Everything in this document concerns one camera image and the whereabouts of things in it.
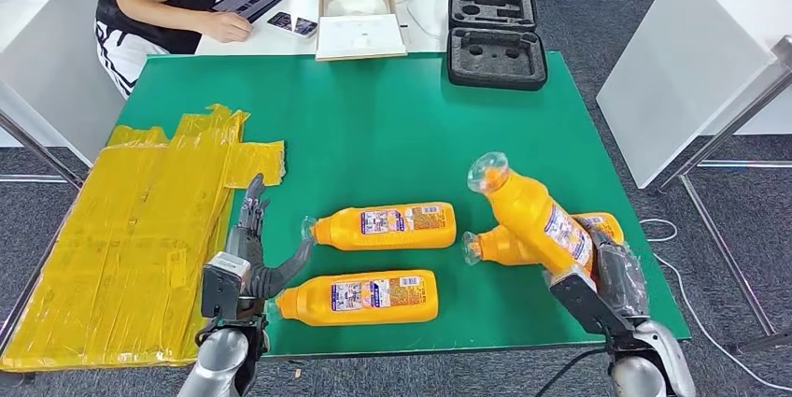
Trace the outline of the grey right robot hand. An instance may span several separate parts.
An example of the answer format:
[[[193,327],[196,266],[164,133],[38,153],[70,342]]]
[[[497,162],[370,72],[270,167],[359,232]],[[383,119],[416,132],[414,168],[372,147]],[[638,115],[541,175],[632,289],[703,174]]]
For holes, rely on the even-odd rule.
[[[588,226],[596,248],[599,294],[628,319],[647,319],[649,299],[642,268],[627,242],[617,242],[597,226]]]

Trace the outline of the person's right hand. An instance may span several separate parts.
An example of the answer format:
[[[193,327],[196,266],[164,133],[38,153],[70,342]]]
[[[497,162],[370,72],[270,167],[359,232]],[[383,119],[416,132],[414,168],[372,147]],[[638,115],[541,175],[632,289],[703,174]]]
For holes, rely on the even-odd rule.
[[[195,23],[196,31],[221,43],[242,42],[252,33],[252,25],[233,12],[204,12]]]

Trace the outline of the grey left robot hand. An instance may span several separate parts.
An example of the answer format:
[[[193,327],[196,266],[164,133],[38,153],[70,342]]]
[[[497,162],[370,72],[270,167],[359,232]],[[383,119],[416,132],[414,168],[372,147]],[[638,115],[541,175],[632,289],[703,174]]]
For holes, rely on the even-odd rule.
[[[262,227],[269,199],[262,198],[264,190],[263,174],[259,173],[246,188],[238,220],[229,233],[225,251],[250,264],[248,278],[243,280],[241,295],[269,300],[286,289],[304,269],[316,241],[309,236],[278,267],[266,266],[263,261]]]

